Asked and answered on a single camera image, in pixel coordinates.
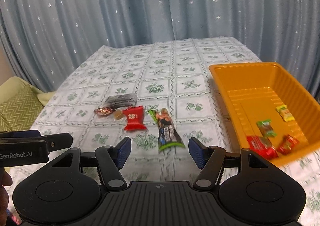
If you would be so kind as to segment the person's left hand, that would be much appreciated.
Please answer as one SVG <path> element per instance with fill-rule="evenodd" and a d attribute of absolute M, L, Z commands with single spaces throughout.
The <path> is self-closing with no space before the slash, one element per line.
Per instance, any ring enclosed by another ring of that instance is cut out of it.
<path fill-rule="evenodd" d="M 5 189 L 7 186 L 12 185 L 12 178 L 7 173 L 7 171 L 1 167 L 1 174 L 0 174 L 0 182 L 1 182 L 1 209 L 6 209 L 9 203 L 9 195 L 7 190 Z"/>

